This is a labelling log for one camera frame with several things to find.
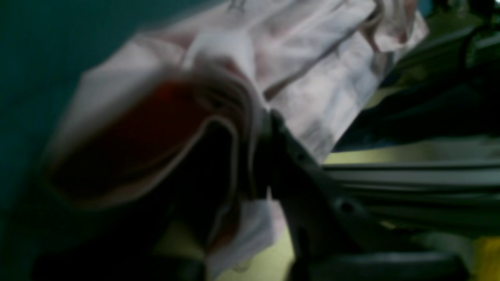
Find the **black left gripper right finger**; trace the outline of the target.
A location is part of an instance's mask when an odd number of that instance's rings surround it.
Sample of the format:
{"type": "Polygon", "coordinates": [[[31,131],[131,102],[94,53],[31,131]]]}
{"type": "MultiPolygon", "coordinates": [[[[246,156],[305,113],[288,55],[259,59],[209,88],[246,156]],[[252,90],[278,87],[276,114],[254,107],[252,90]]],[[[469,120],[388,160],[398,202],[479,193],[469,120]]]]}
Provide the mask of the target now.
{"type": "Polygon", "coordinates": [[[277,111],[259,118],[255,197],[283,209],[295,253],[290,281],[467,281],[455,254],[427,251],[380,225],[306,152],[277,111]]]}

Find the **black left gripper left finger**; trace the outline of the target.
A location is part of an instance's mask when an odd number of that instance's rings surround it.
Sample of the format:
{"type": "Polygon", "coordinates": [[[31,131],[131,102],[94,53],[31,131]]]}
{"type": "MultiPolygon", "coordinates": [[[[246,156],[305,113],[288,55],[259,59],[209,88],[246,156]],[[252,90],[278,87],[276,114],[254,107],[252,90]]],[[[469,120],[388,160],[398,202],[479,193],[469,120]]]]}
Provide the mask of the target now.
{"type": "Polygon", "coordinates": [[[33,281],[204,281],[198,258],[156,254],[154,248],[181,219],[193,219],[207,238],[230,185],[233,137],[210,122],[186,158],[150,194],[92,239],[37,258],[33,281]]]}

